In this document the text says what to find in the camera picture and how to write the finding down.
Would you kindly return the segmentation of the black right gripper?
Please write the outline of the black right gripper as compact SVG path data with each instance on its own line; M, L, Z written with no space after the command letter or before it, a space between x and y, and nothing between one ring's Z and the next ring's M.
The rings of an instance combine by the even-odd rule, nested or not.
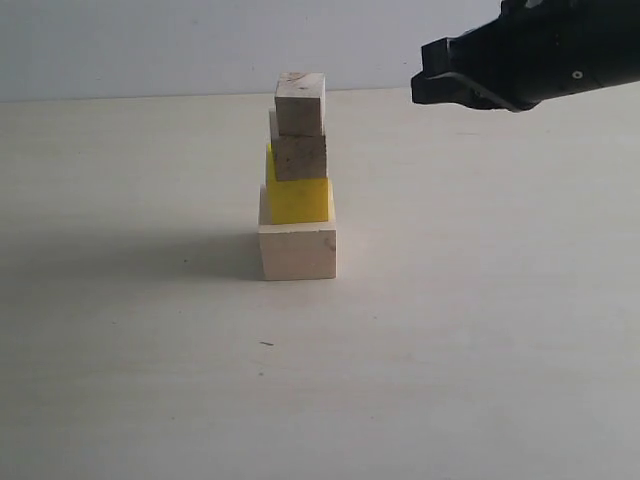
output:
M421 47L412 102L521 112L639 80L639 3L504 1L497 19ZM473 72L475 82L464 75Z

